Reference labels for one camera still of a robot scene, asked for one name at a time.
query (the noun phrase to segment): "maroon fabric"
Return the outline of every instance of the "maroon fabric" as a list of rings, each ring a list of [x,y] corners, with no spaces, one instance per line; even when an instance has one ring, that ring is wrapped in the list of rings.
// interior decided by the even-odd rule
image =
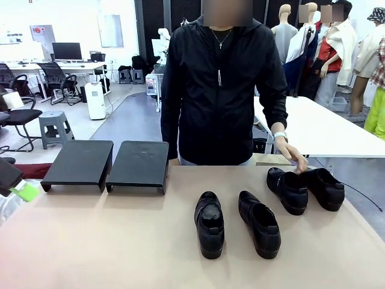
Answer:
[[[23,172],[23,179],[44,179],[52,164],[14,164]]]

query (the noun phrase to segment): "white dehumidifier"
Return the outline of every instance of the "white dehumidifier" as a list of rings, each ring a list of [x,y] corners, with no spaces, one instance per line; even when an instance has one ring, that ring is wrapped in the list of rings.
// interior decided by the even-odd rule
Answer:
[[[106,106],[104,104],[102,84],[100,82],[89,82],[84,86],[84,90],[90,119],[104,119],[106,117]]]

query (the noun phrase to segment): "computer monitor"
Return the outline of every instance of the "computer monitor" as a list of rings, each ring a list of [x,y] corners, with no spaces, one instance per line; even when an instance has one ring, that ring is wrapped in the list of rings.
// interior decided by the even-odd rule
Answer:
[[[55,60],[82,60],[80,43],[53,42]]]

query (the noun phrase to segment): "yellow-green pants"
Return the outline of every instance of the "yellow-green pants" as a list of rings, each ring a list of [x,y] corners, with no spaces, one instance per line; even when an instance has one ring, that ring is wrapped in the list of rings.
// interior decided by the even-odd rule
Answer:
[[[377,88],[365,130],[385,140],[385,89]]]

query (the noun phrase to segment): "person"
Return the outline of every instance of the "person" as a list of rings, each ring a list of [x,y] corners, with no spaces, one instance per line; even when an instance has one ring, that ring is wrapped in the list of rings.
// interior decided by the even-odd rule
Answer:
[[[170,40],[161,112],[169,163],[246,164],[253,154],[256,86],[275,147],[298,163],[297,173],[305,171],[307,160],[286,139],[287,85],[274,34],[249,15],[247,0],[205,3],[204,15]]]
[[[378,57],[380,63],[371,78],[378,88],[364,129],[385,140],[385,38],[380,42]]]

